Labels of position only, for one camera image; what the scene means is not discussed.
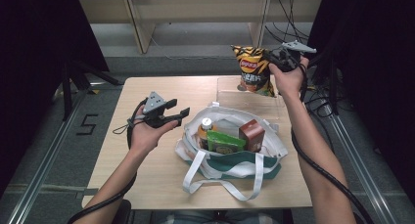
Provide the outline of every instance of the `hand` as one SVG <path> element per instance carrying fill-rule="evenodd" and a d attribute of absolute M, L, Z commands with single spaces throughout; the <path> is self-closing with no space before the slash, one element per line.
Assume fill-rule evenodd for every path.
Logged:
<path fill-rule="evenodd" d="M 143 114 L 144 106 L 137 111 L 137 115 Z M 134 124 L 141 122 L 141 120 L 134 120 Z M 173 120 L 166 123 L 160 128 L 153 128 L 145 122 L 138 123 L 134 126 L 132 135 L 131 135 L 131 149 L 133 152 L 143 152 L 148 154 L 152 151 L 158 144 L 160 137 L 172 130 L 178 121 Z"/>
<path fill-rule="evenodd" d="M 308 59 L 301 56 L 300 64 L 304 65 L 305 68 L 307 68 Z M 297 96 L 299 94 L 303 80 L 303 75 L 300 68 L 301 67 L 298 67 L 292 71 L 283 72 L 276 65 L 269 64 L 269 69 L 275 77 L 275 85 L 283 97 L 287 95 Z"/>

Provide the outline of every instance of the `forearm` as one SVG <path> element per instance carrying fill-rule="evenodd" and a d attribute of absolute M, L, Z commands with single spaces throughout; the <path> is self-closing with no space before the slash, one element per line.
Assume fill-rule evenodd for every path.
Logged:
<path fill-rule="evenodd" d="M 145 156 L 144 153 L 129 152 L 85 208 L 104 202 L 125 188 L 134 177 Z M 112 223 L 120 202 L 121 199 L 84 216 L 75 223 Z"/>
<path fill-rule="evenodd" d="M 346 186 L 339 161 L 318 132 L 299 97 L 283 97 L 301 150 Z M 300 156 L 299 162 L 311 194 L 317 223 L 352 223 L 354 218 L 348 198 Z"/>

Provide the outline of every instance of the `brown box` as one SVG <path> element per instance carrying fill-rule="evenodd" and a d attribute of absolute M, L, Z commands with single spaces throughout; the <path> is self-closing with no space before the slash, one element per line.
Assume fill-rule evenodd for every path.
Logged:
<path fill-rule="evenodd" d="M 239 127 L 239 138 L 247 141 L 245 149 L 253 153 L 260 151 L 264 135 L 265 130 L 255 119 Z"/>

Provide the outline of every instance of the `left arm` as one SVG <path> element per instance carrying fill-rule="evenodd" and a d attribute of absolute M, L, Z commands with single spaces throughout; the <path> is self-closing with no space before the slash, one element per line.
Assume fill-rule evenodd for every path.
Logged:
<path fill-rule="evenodd" d="M 144 106 L 140 108 L 137 114 L 142 114 L 143 108 Z M 131 136 L 130 151 L 85 208 L 106 201 L 125 188 L 134 177 L 144 158 L 157 146 L 160 137 L 167 131 L 172 130 L 177 123 L 176 120 L 171 121 L 157 129 L 146 123 L 136 124 Z M 112 223 L 120 203 L 121 199 L 89 213 L 74 223 Z"/>

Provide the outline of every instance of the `gray carpet floor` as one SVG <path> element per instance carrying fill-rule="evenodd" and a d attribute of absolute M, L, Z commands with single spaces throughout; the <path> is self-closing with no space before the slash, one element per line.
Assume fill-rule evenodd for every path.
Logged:
<path fill-rule="evenodd" d="M 309 25 L 301 25 L 305 29 L 308 27 L 309 31 Z M 148 54 L 140 55 L 137 53 L 132 30 L 129 28 L 128 25 L 93 25 L 110 67 L 110 75 L 118 80 L 125 80 L 130 76 L 239 74 L 238 65 L 229 45 L 249 44 L 251 41 L 247 28 L 238 23 L 161 24 L 154 34 L 157 44 L 152 44 Z M 208 38 L 201 38 L 201 29 L 209 30 Z M 264 47 L 275 46 L 275 42 L 267 35 L 264 37 L 263 44 Z M 88 78 L 91 82 L 101 81 L 92 75 Z M 95 87 L 99 89 L 98 94 L 87 91 L 76 92 L 74 86 L 72 89 L 73 99 L 81 100 L 79 108 L 24 223 L 66 223 L 74 213 L 81 210 L 82 194 L 89 182 L 122 87 L 100 84 Z M 51 98 L 51 106 L 42 127 L 39 128 L 36 138 L 0 201 L 0 223 L 8 223 L 16 204 L 63 123 L 62 90 L 58 90 L 57 93 L 54 101 Z M 312 94 L 312 92 L 308 93 L 307 98 L 315 98 Z M 374 153 L 375 145 L 358 115 L 352 110 L 352 105 L 345 98 L 339 102 L 339 106 L 340 118 L 348 135 L 360 155 L 364 157 L 365 165 L 388 202 L 397 223 L 414 223 L 414 206 L 400 188 L 382 155 Z M 318 107 L 318 103 L 313 103 L 311 107 Z M 91 130 L 90 127 L 81 126 L 85 116 L 87 116 L 85 122 L 95 127 L 92 133 L 81 135 Z M 375 223 L 381 223 L 331 124 L 332 119 L 330 117 L 320 117 L 320 119 L 333 141 L 334 152 L 345 169 L 350 189 L 367 208 Z M 316 125 L 325 135 L 321 124 L 316 121 Z M 292 212 L 295 223 L 315 223 L 311 208 L 294 208 Z M 131 213 L 130 223 L 148 223 L 149 219 L 149 210 L 135 210 Z"/>

